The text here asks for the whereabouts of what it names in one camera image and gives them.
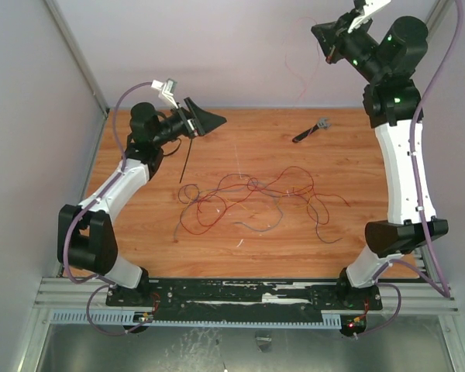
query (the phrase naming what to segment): wood surface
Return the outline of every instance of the wood surface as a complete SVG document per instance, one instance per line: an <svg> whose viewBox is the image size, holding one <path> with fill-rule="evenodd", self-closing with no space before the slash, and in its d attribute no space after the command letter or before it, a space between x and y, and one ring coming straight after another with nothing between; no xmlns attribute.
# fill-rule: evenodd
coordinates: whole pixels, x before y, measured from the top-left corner
<svg viewBox="0 0 465 372"><path fill-rule="evenodd" d="M188 150L183 139L179 151L166 157L157 175L141 188L122 210L114 228L122 255L145 267L157 277L338 277L363 249L367 222L386 219L388 193L381 150L363 110L356 109L237 109L212 110L228 122L193 142L182 184L179 177ZM319 118L332 123L301 143L292 137L312 127ZM101 148L88 193L91 194L115 170L120 155L112 135L112 117L107 121ZM129 113L120 112L117 132L124 142L129 133ZM164 149L172 151L177 143ZM307 214L306 201L295 196L282 198L279 207L284 218L268 232L255 232L234 222L245 222L256 229L267 229L279 219L276 202L269 196L253 193L251 198L230 208L224 218L207 233L196 236L179 223L186 204L177 193L184 184L196 184L201 190L216 188L227 174L248 174L263 183L272 182L287 167L303 167L315 180L318 194L330 213L329 224L319 226L320 236L333 241L323 243L315 233L315 223ZM246 183L247 176L230 177L222 186ZM308 176L290 169L272 187L299 190L308 184ZM188 193L195 193L191 188ZM222 193L231 205L247 190ZM320 222L327 212L320 201L311 204ZM203 203L203 223L216 219L224 209L217 198ZM204 230L196 220L196 205L184 215L188 228ZM415 277L395 265L387 277Z"/></svg>

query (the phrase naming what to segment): wire bundle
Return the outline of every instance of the wire bundle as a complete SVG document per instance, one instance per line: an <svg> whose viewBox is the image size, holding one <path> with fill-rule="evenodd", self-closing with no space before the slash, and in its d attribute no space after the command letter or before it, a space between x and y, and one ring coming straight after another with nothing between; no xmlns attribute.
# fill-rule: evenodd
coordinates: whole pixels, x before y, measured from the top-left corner
<svg viewBox="0 0 465 372"><path fill-rule="evenodd" d="M273 186L281 180L281 178L285 177L288 171L298 171L302 172L306 177L308 176L308 184L305 186L292 186L290 189L286 189L286 191L280 191ZM225 183L225 180L228 178L231 178L233 176L240 176L241 177L241 182L231 184L228 186L223 186ZM246 191L246 196L239 198L237 201L230 201L227 197L223 195L223 193L232 193L232 192L239 192L239 191ZM306 212L308 214L308 217L310 217L311 220L315 222L315 232L317 234L317 237L324 243L327 244L333 244L338 241L340 241L342 238L333 240L333 241L327 241L323 239L320 236L319 233L319 225L328 225L330 221L330 213L329 210L326 207L326 204L320 199L320 197L336 197L341 199L348 207L350 204L346 201L345 198L339 196L339 195L326 195L326 194L320 194L315 191L315 181L313 176L308 172L306 169L302 167L296 167L296 166L291 166L287 167L284 169L279 176L277 176L276 179L274 179L272 182L265 184L263 182L260 182L256 177L251 177L248 174L227 174L224 176L218 183L216 188L213 189L208 189L205 191L201 191L200 188L197 186L197 184L186 184L182 188L180 188L179 192L177 193L177 198L179 199L179 202L186 204L184 209L182 210L180 217L179 217L179 223L176 226L176 229L174 230L174 241L177 241L177 230L179 229L179 226L182 226L184 230L186 230L188 233L192 235L203 235L206 232L208 232L211 228L216 226L219 221L226 215L226 213L234 206L239 205L243 207L246 210L249 210L243 203L249 200L253 195L255 194L262 194L269 196L270 198L273 199L274 201L274 206L279 212L279 219L276 223L274 223L272 226L268 226L266 229L257 229L252 226L249 226L245 222L234 222L236 225L241 225L245 226L246 228L259 232L259 233L265 233L267 231L271 231L278 227L281 223L281 220L284 218L284 212L280 207L280 204L283 200L283 198L301 198L304 201L304 205L302 208L306 208ZM318 200L323 208L325 209L325 213L327 214L327 219L322 222L320 217L319 217L319 212L315 208L315 206L312 204L312 200L316 199ZM217 201L219 202L221 209L218 211L218 215L212 219L211 222L204 222L203 221L203 215L205 214L203 211L203 205L204 203L208 202L213 202ZM191 209L191 207L195 207L195 217L196 221L198 222L198 226L200 227L199 231L194 231L185 221L184 217L187 214L187 212Z"/></svg>

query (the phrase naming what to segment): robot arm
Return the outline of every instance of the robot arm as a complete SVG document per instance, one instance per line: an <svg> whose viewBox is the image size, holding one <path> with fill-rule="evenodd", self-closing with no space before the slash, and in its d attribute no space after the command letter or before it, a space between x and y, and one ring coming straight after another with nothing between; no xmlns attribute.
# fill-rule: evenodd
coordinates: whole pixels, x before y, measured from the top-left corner
<svg viewBox="0 0 465 372"><path fill-rule="evenodd" d="M61 263L67 246L67 258L74 267L103 275L124 288L138 289L147 283L147 271L119 253L112 223L131 197L158 171L165 143L179 136L190 139L205 136L226 122L225 118L202 110L190 98L184 100L188 110L180 107L174 100L175 86L172 80L152 83L159 97L172 107L171 115L166 117L157 112L148 102L135 105L131 109L131 134L125 158L93 195L79 205L65 205L60 210L57 258ZM82 218L69 234L81 211Z"/></svg>
<svg viewBox="0 0 465 372"><path fill-rule="evenodd" d="M410 151L412 118L421 100L412 75L427 52L428 30L415 17L397 19L381 43L368 29L371 16L388 0L355 1L356 9L336 22L316 25L312 33L319 41L328 64L345 59L367 80L363 106L381 146L388 189L387 221L369 222L367 245L357 260L341 273L346 288L369 288L392 263L425 244L420 212L425 213L432 239L448 232L446 220L436 218L422 159L422 117L415 126L415 151ZM418 205L412 157L424 195Z"/></svg>

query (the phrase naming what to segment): wooden tabletop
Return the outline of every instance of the wooden tabletop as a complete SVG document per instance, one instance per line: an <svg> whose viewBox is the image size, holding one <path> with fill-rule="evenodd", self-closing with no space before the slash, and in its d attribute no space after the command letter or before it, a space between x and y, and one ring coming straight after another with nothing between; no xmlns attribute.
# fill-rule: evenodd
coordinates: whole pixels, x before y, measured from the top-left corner
<svg viewBox="0 0 465 372"><path fill-rule="evenodd" d="M119 250L133 263L158 277L338 277L363 249L367 222L387 218L388 193L381 150L362 110L356 109L238 109L212 110L228 122L215 132L193 142L182 184L179 177L188 150L183 139L179 151L166 157L157 175L141 188L117 218L114 228ZM318 130L301 143L291 139L327 117L328 130ZM115 170L120 154L115 146L109 119L98 152L88 193L92 193ZM117 131L125 141L129 113L117 118ZM177 143L164 149L172 151ZM197 221L197 205L189 206L178 226L189 198L198 192L188 187L188 198L178 192L195 184L206 195L222 186L246 184L248 176L268 184L288 167L307 170L315 181L315 192L307 201L293 191L310 184L301 169L290 168L271 187L285 192L282 199L254 192L219 193L227 205L223 218L208 232ZM348 205L336 196L344 198ZM308 200L319 214L319 235L308 216ZM278 226L271 229L283 218ZM208 225L224 212L224 202L211 198L201 205L201 223ZM415 277L405 267L393 267L388 277Z"/></svg>

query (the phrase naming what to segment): wall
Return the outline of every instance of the wall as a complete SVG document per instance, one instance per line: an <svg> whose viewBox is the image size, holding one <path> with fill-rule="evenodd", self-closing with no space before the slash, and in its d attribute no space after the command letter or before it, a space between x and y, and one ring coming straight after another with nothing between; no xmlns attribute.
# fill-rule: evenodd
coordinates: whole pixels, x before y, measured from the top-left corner
<svg viewBox="0 0 465 372"><path fill-rule="evenodd" d="M204 106L291 107L318 61L314 22L337 20L350 0L57 0L110 105L141 81L178 81L177 97ZM401 15L424 19L436 0L397 0L376 17L382 39ZM300 106L361 106L365 81L323 57ZM135 92L126 107L156 100Z"/></svg>
<svg viewBox="0 0 465 372"><path fill-rule="evenodd" d="M444 56L455 25L456 8L452 6L417 71L422 91ZM455 53L425 106L424 158L434 205L439 217L450 223L449 234L436 243L437 250L465 315L465 25Z"/></svg>
<svg viewBox="0 0 465 372"><path fill-rule="evenodd" d="M0 372L12 369L57 213L77 202L102 112L46 6L0 1Z"/></svg>

